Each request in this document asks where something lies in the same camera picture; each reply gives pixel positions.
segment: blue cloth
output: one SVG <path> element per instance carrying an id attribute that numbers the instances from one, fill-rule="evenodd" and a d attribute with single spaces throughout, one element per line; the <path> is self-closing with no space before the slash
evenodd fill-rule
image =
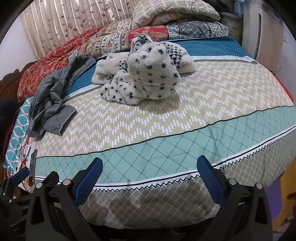
<path id="1" fill-rule="evenodd" d="M 185 48 L 191 56 L 249 56 L 240 44 L 229 36 L 210 39 L 186 39 L 172 41 Z"/>
<path id="2" fill-rule="evenodd" d="M 185 48 L 191 56 L 224 56 L 232 55 L 238 57 L 249 56 L 240 46 L 240 44 L 229 36 L 217 37 L 217 38 L 205 38 L 205 39 L 184 39 L 184 40 L 172 40 L 171 42 L 177 43 Z M 80 75 L 72 86 L 67 91 L 67 94 L 71 94 L 83 87 L 91 85 L 91 78 L 96 69 L 96 65 L 89 68 L 82 75 Z"/>
<path id="3" fill-rule="evenodd" d="M 94 75 L 94 71 L 96 70 L 96 65 L 94 64 L 88 70 L 86 70 L 83 74 L 81 74 L 68 89 L 66 95 L 69 95 L 83 87 L 89 86 L 92 84 L 91 78 Z"/>
<path id="4" fill-rule="evenodd" d="M 242 18 L 244 16 L 243 3 L 249 3 L 251 0 L 236 0 L 234 4 L 234 13 Z"/>

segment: pillow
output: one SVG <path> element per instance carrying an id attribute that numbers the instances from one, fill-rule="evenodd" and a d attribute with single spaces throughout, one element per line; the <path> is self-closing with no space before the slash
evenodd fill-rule
<path id="1" fill-rule="evenodd" d="M 151 24 L 153 18 L 164 12 L 190 13 L 203 20 L 220 20 L 220 15 L 202 0 L 140 0 L 133 11 L 132 28 Z"/>
<path id="2" fill-rule="evenodd" d="M 17 118 L 12 122 L 13 131 L 5 154 L 3 167 L 12 175 L 15 174 L 20 156 L 20 149 L 25 139 L 25 135 L 29 125 L 29 107 L 33 97 L 26 99 L 23 105 L 17 111 Z"/>
<path id="3" fill-rule="evenodd" d="M 159 25 L 165 25 L 169 21 L 177 20 L 177 19 L 180 19 L 181 17 L 182 17 L 182 14 L 178 12 L 163 12 L 156 15 L 152 19 L 150 26 L 154 27 Z"/>

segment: white zigzag trim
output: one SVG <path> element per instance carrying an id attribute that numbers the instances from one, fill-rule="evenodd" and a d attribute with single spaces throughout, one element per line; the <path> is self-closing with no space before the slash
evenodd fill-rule
<path id="1" fill-rule="evenodd" d="M 70 99 L 70 98 L 72 98 L 72 97 L 74 97 L 76 95 L 82 94 L 82 93 L 84 93 L 86 91 L 89 91 L 89 90 L 92 90 L 92 89 L 95 89 L 95 88 L 101 87 L 101 86 L 103 86 L 103 85 L 94 85 L 94 84 L 88 85 L 86 87 L 83 87 L 83 88 L 81 88 L 81 89 L 79 89 L 79 90 L 77 90 L 77 91 L 75 91 L 75 92 L 73 92 L 73 93 L 65 96 L 62 101 L 65 102 L 68 99 Z"/>
<path id="2" fill-rule="evenodd" d="M 224 56 L 191 56 L 193 60 L 240 60 L 246 62 L 254 62 L 258 63 L 256 60 L 250 58 L 249 56 L 238 57 L 232 55 L 224 55 Z"/>

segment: wooden headboard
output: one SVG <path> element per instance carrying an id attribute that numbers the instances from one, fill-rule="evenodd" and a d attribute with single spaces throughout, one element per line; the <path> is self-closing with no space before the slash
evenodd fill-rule
<path id="1" fill-rule="evenodd" d="M 20 79 L 23 73 L 33 65 L 35 62 L 26 64 L 26 66 L 20 72 L 16 69 L 13 73 L 9 73 L 0 80 L 0 99 L 13 99 L 18 103 L 17 99 L 17 89 Z M 2 163 L 0 163 L 0 182 L 7 176 L 6 170 L 3 168 Z"/>

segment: cloth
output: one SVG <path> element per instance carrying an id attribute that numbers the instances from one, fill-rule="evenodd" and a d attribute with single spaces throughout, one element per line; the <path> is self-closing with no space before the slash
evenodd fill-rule
<path id="1" fill-rule="evenodd" d="M 29 108 L 33 97 L 25 100 L 18 111 L 17 118 L 13 122 L 13 131 L 9 136 L 9 143 L 5 154 L 3 167 L 7 170 L 8 176 L 14 175 L 17 171 L 18 161 L 23 159 L 25 146 L 34 138 L 26 138 L 29 126 Z"/>
<path id="2" fill-rule="evenodd" d="M 164 99 L 181 80 L 180 73 L 194 72 L 194 61 L 187 51 L 175 43 L 153 42 L 146 34 L 134 38 L 131 53 L 116 58 L 100 60 L 96 72 L 112 74 L 107 68 L 110 62 L 114 77 L 108 75 L 99 94 L 107 101 L 123 104 L 139 104 L 144 99 Z"/>
<path id="3" fill-rule="evenodd" d="M 0 99 L 0 163 L 4 161 L 18 112 L 19 108 L 16 102 L 10 99 Z"/>
<path id="4" fill-rule="evenodd" d="M 204 2 L 211 5 L 217 12 L 227 12 L 228 6 L 220 0 L 203 0 Z"/>
<path id="5" fill-rule="evenodd" d="M 168 40 L 203 39 L 228 36 L 228 27 L 219 22 L 186 21 L 172 22 L 167 26 Z"/>
<path id="6" fill-rule="evenodd" d="M 249 3 L 251 0 L 236 0 L 234 4 L 234 13 L 242 18 L 244 16 L 243 3 Z"/>
<path id="7" fill-rule="evenodd" d="M 28 136 L 38 137 L 45 131 L 63 135 L 76 109 L 62 105 L 62 96 L 95 61 L 92 57 L 77 56 L 69 66 L 51 73 L 41 81 L 29 109 Z"/>

